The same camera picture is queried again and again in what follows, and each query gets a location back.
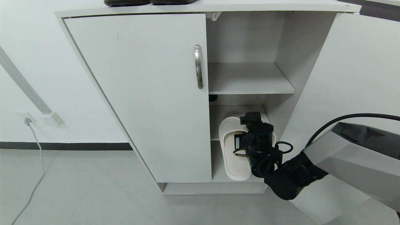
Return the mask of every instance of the power outlet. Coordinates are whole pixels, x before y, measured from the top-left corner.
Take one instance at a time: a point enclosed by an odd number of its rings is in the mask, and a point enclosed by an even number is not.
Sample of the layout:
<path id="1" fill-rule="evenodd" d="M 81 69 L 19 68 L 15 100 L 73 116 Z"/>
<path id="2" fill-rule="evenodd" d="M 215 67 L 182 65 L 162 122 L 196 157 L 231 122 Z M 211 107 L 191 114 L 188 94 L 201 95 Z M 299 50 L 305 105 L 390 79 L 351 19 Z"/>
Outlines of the power outlet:
<path id="1" fill-rule="evenodd" d="M 18 116 L 25 121 L 25 118 L 29 118 L 32 120 L 32 123 L 36 123 L 36 120 L 28 113 L 28 112 L 17 112 Z"/>

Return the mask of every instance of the cabinet top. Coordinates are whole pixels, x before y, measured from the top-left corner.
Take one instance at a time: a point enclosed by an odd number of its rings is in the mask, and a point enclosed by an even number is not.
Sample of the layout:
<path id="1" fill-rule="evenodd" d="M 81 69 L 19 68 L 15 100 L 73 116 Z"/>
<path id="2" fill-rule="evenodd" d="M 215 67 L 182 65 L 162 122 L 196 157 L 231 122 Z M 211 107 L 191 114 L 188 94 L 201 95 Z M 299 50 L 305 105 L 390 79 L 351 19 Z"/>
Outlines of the cabinet top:
<path id="1" fill-rule="evenodd" d="M 198 0 L 189 5 L 107 7 L 103 0 L 72 10 L 56 11 L 58 18 L 116 14 L 151 14 L 228 11 L 334 11 L 359 12 L 361 6 L 335 0 Z"/>

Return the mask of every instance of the white cabinet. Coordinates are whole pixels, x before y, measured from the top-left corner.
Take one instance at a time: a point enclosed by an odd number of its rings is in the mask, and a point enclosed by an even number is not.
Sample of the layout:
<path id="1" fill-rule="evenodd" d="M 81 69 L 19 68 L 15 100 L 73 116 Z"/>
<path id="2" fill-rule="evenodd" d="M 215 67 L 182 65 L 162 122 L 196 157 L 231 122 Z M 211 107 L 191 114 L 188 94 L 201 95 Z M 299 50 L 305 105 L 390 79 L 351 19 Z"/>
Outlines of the white cabinet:
<path id="1" fill-rule="evenodd" d="M 205 15 L 101 16 L 65 23 L 154 179 L 211 181 Z M 196 45 L 204 49 L 202 89 Z"/>
<path id="2" fill-rule="evenodd" d="M 331 0 L 199 0 L 56 14 L 161 190 L 213 194 L 266 189 L 260 178 L 227 177 L 218 126 L 228 116 L 260 111 L 278 139 L 295 146 L 289 159 L 335 117 L 400 115 L 400 25 L 352 14 L 359 9 Z M 217 21 L 206 18 L 217 11 Z M 195 45 L 202 50 L 203 89 Z M 208 102 L 209 94 L 218 99 Z M 368 123 L 400 133 L 393 122 Z M 338 184 L 334 191 L 331 183 Z M 332 178 L 315 185 L 294 204 L 320 223 L 366 199 Z"/>

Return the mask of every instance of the black shoe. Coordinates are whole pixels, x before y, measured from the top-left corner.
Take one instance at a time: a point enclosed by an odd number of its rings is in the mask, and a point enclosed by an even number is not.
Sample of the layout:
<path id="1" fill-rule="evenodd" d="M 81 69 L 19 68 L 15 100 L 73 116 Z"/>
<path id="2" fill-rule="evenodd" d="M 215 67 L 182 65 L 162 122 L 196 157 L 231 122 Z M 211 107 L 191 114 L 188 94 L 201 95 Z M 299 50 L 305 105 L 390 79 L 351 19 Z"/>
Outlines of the black shoe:
<path id="1" fill-rule="evenodd" d="M 197 0 L 151 0 L 153 5 L 186 5 Z"/>
<path id="2" fill-rule="evenodd" d="M 150 0 L 104 0 L 108 6 L 142 6 L 150 3 Z"/>

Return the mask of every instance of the open cabinet door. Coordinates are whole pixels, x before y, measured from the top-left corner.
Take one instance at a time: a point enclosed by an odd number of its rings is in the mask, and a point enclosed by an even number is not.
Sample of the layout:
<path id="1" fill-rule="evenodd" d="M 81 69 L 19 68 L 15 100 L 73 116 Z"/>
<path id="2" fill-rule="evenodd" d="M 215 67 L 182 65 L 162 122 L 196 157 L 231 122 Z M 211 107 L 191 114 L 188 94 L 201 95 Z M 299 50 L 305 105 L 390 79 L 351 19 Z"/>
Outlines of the open cabinet door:
<path id="1" fill-rule="evenodd" d="M 400 115 L 400 23 L 338 13 L 283 133 L 298 154 L 328 121 L 351 113 Z M 358 118 L 346 122 L 400 133 L 400 123 Z M 366 201 L 366 194 L 328 175 L 292 201 L 324 224 Z"/>

